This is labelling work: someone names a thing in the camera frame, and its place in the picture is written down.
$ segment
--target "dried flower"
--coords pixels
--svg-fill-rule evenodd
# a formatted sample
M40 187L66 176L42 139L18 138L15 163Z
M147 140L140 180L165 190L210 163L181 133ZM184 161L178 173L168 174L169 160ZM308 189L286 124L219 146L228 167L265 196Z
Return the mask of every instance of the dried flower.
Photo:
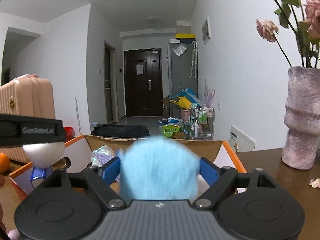
M259 35L269 42L276 42L275 33L279 32L277 25L268 20L257 20L256 22Z
M308 33L316 39L320 38L320 0L306 0L305 23L309 24Z

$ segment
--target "refrigerator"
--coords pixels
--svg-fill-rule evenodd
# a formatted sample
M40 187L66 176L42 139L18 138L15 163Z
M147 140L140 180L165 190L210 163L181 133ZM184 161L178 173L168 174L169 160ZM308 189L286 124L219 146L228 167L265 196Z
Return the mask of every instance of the refrigerator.
M169 43L168 45L169 98L178 95L181 92L180 88L191 88L198 97L198 73L196 73L195 78L195 66L193 67L192 78L190 78L193 45L184 44L187 50L177 56L173 49L178 45L178 43ZM180 109L174 105L170 101L170 117L181 118Z

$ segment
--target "blue pom-pom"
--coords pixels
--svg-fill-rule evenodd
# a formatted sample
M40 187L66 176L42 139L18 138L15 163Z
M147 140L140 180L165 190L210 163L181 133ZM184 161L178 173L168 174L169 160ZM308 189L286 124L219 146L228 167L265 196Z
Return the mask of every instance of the blue pom-pom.
M199 158L180 143L139 140L121 159L120 196L140 200L194 199L198 195Z

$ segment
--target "pink vase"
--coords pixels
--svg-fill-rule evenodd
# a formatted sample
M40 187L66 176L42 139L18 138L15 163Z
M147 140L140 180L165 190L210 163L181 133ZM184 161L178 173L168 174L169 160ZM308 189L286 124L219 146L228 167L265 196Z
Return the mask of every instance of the pink vase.
M289 131L282 161L292 168L309 170L320 135L320 69L292 67L288 73L284 124Z

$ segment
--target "white wall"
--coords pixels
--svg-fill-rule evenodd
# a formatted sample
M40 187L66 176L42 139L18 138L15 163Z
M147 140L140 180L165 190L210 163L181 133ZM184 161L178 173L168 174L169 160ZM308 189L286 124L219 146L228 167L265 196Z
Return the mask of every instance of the white wall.
M162 91L163 97L169 95L169 76L167 64L167 49L170 39L175 39L173 33L163 33L160 37L131 37L123 39L123 51L136 49L161 49L162 54Z
M2 71L14 65L20 52L23 51L35 39L36 37L21 35L19 40L16 40L15 43L11 42L9 44L7 35L2 58Z
M273 0L197 1L191 31L198 37L201 98L204 79L216 90L214 139L228 141L234 125L256 141L256 150L285 144L289 65L277 44L263 40L255 25L256 19L278 24L276 8ZM207 16L212 38L204 45L201 28ZM301 65L293 32L281 27L279 41L292 65Z
M8 28L17 33L41 35L46 32L47 24L0 12L0 81L4 43Z
M75 98L83 134L90 134L86 90L86 54L90 5L48 23L48 30L18 56L12 74L38 74L53 86L56 118L79 134Z
M107 43L116 50L116 75L117 104L119 117L125 115L124 89L122 68L122 41L119 31L98 11L93 5L90 10L87 44L87 97L89 120L92 122L106 123L106 107L104 96L104 44Z

